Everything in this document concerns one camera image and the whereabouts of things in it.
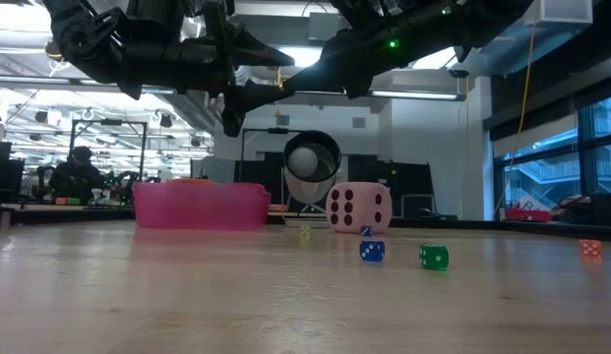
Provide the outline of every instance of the large pink die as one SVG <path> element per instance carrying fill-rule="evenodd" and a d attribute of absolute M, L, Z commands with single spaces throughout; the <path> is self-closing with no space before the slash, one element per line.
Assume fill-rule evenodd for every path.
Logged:
<path fill-rule="evenodd" d="M 392 216 L 391 194 L 379 183 L 338 183 L 327 195 L 327 220 L 336 232 L 359 234 L 362 226 L 371 226 L 383 233 Z"/>

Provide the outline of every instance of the dice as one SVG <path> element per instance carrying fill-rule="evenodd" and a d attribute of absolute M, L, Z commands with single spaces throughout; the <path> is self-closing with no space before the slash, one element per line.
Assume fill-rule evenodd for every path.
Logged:
<path fill-rule="evenodd" d="M 450 253 L 445 246 L 422 245 L 419 248 L 419 261 L 426 269 L 446 270 L 450 264 Z"/>
<path fill-rule="evenodd" d="M 361 234 L 369 225 L 374 234 L 384 233 L 393 216 L 388 189 L 379 183 L 336 184 L 327 195 L 327 220 L 336 232 Z"/>
<path fill-rule="evenodd" d="M 601 258 L 602 243 L 595 240 L 580 240 L 580 255 L 584 258 Z"/>
<path fill-rule="evenodd" d="M 373 226 L 362 226 L 360 229 L 360 235 L 364 237 L 373 236 Z"/>
<path fill-rule="evenodd" d="M 381 262 L 384 260 L 386 245 L 384 241 L 362 241 L 360 257 L 366 262 Z"/>
<path fill-rule="evenodd" d="M 301 236 L 309 237 L 312 234 L 312 226 L 303 225 L 301 226 Z"/>

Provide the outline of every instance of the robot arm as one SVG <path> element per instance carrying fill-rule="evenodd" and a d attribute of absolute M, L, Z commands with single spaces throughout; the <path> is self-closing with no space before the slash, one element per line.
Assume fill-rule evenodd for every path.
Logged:
<path fill-rule="evenodd" d="M 143 85 L 204 90 L 225 96 L 222 124 L 237 136 L 245 113 L 285 96 L 277 87 L 235 84 L 240 65 L 288 66 L 294 60 L 226 21 L 221 0 L 131 0 L 128 14 L 97 14 L 86 0 L 43 0 L 65 60 L 89 77 L 117 84 L 135 99 Z M 180 41 L 185 14 L 203 14 L 207 34 Z"/>
<path fill-rule="evenodd" d="M 368 93 L 373 78 L 447 47 L 463 61 L 519 19 L 533 0 L 405 0 L 398 15 L 374 16 L 359 0 L 331 0 L 352 29 L 327 41 L 321 59 L 283 83 L 293 90 Z"/>

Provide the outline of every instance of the black monitor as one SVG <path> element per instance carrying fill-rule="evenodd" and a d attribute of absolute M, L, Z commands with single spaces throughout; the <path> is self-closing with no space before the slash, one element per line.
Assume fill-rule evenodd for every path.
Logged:
<path fill-rule="evenodd" d="M 10 159 L 10 151 L 12 151 L 12 143 L 0 142 L 0 159 Z"/>
<path fill-rule="evenodd" d="M 0 192 L 2 195 L 17 197 L 21 194 L 21 184 L 25 162 L 0 158 Z"/>

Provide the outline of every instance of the orange die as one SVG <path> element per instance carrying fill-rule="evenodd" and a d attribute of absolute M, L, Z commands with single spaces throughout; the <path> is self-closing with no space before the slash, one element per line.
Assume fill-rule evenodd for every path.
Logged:
<path fill-rule="evenodd" d="M 595 240 L 580 240 L 580 254 L 583 257 L 601 257 L 602 243 Z"/>

